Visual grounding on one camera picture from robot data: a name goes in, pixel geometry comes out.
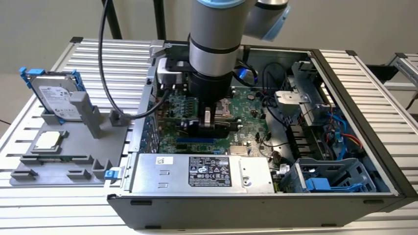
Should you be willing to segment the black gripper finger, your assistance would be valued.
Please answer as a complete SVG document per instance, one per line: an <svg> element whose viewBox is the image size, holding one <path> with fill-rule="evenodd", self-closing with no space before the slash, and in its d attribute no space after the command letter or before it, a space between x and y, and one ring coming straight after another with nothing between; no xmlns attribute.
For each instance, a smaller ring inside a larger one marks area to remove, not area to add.
<svg viewBox="0 0 418 235"><path fill-rule="evenodd" d="M200 104L200 127L204 129L216 128L217 104Z"/></svg>

